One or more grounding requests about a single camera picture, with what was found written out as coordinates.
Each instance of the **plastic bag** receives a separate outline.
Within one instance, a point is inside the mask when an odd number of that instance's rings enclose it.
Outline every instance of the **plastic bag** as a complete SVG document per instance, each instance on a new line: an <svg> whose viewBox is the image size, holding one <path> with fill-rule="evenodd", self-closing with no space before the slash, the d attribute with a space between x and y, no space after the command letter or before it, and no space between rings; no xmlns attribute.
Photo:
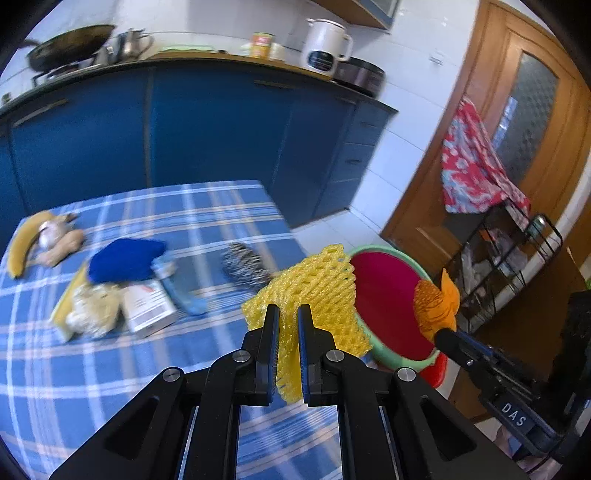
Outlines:
<svg viewBox="0 0 591 480"><path fill-rule="evenodd" d="M76 333L100 338L115 327L120 303L117 285L82 285L72 295L72 311L66 324Z"/></svg>
<svg viewBox="0 0 591 480"><path fill-rule="evenodd" d="M515 243L511 240L509 235L499 228L493 228L491 230L491 237L496 244L496 247L501 251L500 255L496 254L496 252L492 252L492 260L496 265L501 257L513 248ZM517 273L523 270L526 265L527 254L515 247L506 260L500 265L500 269L506 277L509 277L512 272Z"/></svg>

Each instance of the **glass panel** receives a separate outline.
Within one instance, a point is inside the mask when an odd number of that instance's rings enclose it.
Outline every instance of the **glass panel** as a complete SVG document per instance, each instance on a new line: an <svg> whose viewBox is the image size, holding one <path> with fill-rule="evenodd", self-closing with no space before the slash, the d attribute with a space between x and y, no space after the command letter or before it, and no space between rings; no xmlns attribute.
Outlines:
<svg viewBox="0 0 591 480"><path fill-rule="evenodd" d="M398 0L371 0L375 3L379 9L384 12L387 16L391 17L394 14L394 8Z"/></svg>
<svg viewBox="0 0 591 480"><path fill-rule="evenodd" d="M511 95L492 138L507 176L516 185L525 177L552 113L558 78L542 62L524 53Z"/></svg>

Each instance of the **white container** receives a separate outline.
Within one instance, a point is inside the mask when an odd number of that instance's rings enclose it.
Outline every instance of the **white container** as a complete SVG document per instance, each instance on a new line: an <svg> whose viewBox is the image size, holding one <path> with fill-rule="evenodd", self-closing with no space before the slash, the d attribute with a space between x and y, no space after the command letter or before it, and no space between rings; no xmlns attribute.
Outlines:
<svg viewBox="0 0 591 480"><path fill-rule="evenodd" d="M301 51L301 66L312 72L333 77L340 61L351 58L353 39L347 35L343 25L318 18L308 18L310 31ZM347 51L343 51L343 41L347 41Z"/></svg>
<svg viewBox="0 0 591 480"><path fill-rule="evenodd" d="M121 289L121 307L129 329L140 338L173 323L177 309L158 280L130 283Z"/></svg>

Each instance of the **white box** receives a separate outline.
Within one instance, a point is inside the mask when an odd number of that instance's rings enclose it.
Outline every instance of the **white box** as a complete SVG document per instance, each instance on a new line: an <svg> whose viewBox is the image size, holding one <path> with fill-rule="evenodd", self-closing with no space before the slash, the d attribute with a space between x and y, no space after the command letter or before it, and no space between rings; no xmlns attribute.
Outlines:
<svg viewBox="0 0 591 480"><path fill-rule="evenodd" d="M177 309L158 280L129 283L122 288L121 307L129 329L147 337L177 319Z"/></svg>

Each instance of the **banana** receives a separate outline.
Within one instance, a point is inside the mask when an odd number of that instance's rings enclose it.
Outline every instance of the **banana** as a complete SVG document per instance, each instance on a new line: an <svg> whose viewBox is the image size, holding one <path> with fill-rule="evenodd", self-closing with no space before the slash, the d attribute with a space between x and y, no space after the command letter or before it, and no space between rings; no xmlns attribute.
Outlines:
<svg viewBox="0 0 591 480"><path fill-rule="evenodd" d="M52 218L54 215L48 210L38 212L31 215L17 230L8 250L8 272L12 278L22 275L29 249L39 236L39 227Z"/></svg>
<svg viewBox="0 0 591 480"><path fill-rule="evenodd" d="M50 320L57 328L61 339L64 342L67 342L70 338L72 338L73 335L73 332L66 325L66 317L72 311L72 295L74 294L75 289L81 285L84 285L88 281L87 273L88 262L85 261L76 272L76 275L74 275L74 278L72 278L72 281L67 286L64 293L61 295L60 301L57 302L53 312L51 312Z"/></svg>

